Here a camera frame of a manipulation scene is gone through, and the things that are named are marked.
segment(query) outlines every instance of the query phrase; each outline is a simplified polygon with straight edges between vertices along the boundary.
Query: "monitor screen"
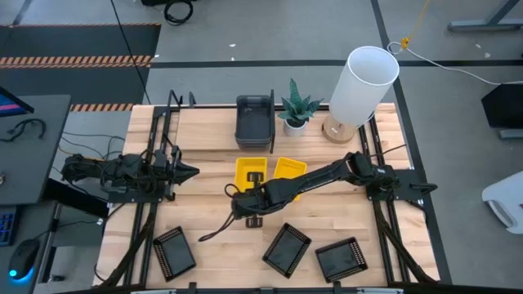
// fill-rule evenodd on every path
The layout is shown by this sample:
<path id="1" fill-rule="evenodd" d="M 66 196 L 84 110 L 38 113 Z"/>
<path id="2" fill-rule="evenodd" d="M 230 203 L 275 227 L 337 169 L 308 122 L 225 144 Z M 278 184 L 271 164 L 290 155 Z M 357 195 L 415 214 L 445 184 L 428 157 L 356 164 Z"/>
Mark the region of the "monitor screen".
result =
<path id="1" fill-rule="evenodd" d="M 32 112 L 33 108 L 0 87 L 0 117 Z"/>

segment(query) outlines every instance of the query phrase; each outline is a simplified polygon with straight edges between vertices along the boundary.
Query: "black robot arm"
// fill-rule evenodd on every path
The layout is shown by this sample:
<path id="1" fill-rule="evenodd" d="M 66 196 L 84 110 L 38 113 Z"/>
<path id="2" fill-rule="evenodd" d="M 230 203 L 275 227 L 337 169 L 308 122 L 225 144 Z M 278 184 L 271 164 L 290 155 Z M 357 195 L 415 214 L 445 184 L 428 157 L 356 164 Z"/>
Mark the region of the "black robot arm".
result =
<path id="1" fill-rule="evenodd" d="M 377 167 L 360 152 L 348 153 L 343 159 L 303 176 L 269 180 L 255 189 L 234 193 L 231 202 L 234 218 L 239 220 L 277 212 L 297 195 L 337 180 L 358 186 L 378 185 L 383 189 L 394 189 L 399 185 L 392 167 Z"/>
<path id="2" fill-rule="evenodd" d="M 100 179 L 101 188 L 107 193 L 164 195 L 167 200 L 173 200 L 174 184 L 181 185 L 199 173 L 198 168 L 181 162 L 178 146 L 172 147 L 172 161 L 160 150 L 154 151 L 151 161 L 143 159 L 146 152 L 120 155 L 112 160 L 75 154 L 65 160 L 61 173 L 69 183 L 85 178 Z"/>

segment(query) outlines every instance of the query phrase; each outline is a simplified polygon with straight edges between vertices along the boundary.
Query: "keyboard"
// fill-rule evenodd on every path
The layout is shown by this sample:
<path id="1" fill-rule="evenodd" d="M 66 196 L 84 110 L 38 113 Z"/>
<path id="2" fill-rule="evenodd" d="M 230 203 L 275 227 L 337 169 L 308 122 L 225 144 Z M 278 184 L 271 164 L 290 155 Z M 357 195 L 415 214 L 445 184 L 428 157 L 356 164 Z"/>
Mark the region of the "keyboard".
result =
<path id="1" fill-rule="evenodd" d="M 0 247 L 11 246 L 15 241 L 19 208 L 0 206 Z"/>

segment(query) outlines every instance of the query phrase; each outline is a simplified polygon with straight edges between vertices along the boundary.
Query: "yellow container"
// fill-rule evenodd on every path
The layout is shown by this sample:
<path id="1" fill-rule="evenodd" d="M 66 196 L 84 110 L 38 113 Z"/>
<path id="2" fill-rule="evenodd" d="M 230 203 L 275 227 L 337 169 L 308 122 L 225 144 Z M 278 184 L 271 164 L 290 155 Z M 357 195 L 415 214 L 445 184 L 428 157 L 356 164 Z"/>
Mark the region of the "yellow container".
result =
<path id="1" fill-rule="evenodd" d="M 299 162 L 291 158 L 278 158 L 278 163 L 276 163 L 275 174 L 273 175 L 274 179 L 293 179 L 295 177 L 304 175 L 307 171 L 307 164 Z M 295 201 L 300 200 L 300 196 L 296 196 Z"/>
<path id="2" fill-rule="evenodd" d="M 267 181 L 267 158 L 236 159 L 235 185 L 240 192 L 254 188 L 254 182 L 249 181 L 247 178 L 249 172 L 263 173 L 263 180 L 260 181 L 260 184 L 265 183 Z"/>

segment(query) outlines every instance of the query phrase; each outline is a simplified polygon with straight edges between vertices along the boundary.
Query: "yellow cable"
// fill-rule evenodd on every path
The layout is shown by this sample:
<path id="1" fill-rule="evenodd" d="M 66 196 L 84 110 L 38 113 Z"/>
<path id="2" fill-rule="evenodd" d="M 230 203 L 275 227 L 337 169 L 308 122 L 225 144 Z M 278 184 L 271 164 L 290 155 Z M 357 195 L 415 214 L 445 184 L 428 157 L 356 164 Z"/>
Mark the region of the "yellow cable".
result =
<path id="1" fill-rule="evenodd" d="M 414 36 L 414 34 L 418 31 L 419 27 L 421 26 L 422 21 L 423 21 L 423 17 L 425 16 L 425 12 L 427 12 L 428 3 L 430 1 L 431 0 L 426 0 L 425 1 L 425 5 L 423 5 L 423 9 L 419 13 L 419 15 L 418 15 L 418 22 L 416 23 L 416 26 L 412 30 L 412 33 L 410 33 L 409 36 L 401 39 L 401 49 L 405 50 L 405 49 L 407 49 L 409 47 L 410 39 L 412 38 L 412 36 Z"/>
<path id="2" fill-rule="evenodd" d="M 65 154 L 68 154 L 68 155 L 75 155 L 74 153 L 71 153 L 69 151 L 65 151 L 62 149 L 62 147 L 60 145 L 58 145 L 58 150 L 61 151 L 62 153 L 65 153 Z M 87 156 L 84 156 L 84 158 L 87 158 L 87 159 L 91 159 L 91 160 L 100 160 L 100 161 L 103 161 L 103 159 L 100 159 L 100 158 L 92 158 L 92 157 L 87 157 Z"/>

